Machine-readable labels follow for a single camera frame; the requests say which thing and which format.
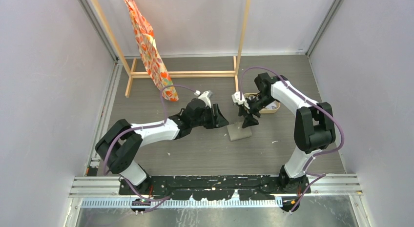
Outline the grey card holder wallet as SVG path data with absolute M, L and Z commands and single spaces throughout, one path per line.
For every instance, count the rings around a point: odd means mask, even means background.
M 237 122 L 227 126 L 228 135 L 231 142 L 252 136 L 252 130 L 249 127 L 242 128 L 242 126 L 243 122 Z

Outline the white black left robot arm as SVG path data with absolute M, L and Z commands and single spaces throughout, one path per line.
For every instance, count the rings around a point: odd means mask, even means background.
M 196 127 L 215 129 L 228 124 L 218 104 L 208 106 L 200 99 L 192 99 L 166 121 L 149 124 L 131 124 L 126 119 L 116 121 L 96 143 L 95 151 L 104 160 L 109 172 L 128 179 L 132 190 L 143 195 L 149 191 L 149 175 L 134 161 L 141 147 L 183 138 Z

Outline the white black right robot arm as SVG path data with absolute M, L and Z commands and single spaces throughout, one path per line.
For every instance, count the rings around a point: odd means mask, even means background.
M 281 167 L 276 184 L 285 193 L 291 193 L 307 183 L 306 170 L 310 158 L 322 152 L 336 139 L 332 107 L 304 96 L 284 76 L 271 77 L 261 73 L 254 80 L 258 93 L 248 99 L 240 91 L 231 98 L 239 107 L 238 115 L 244 117 L 242 128 L 259 124 L 260 111 L 277 101 L 295 116 L 293 138 L 295 149 L 290 159 Z

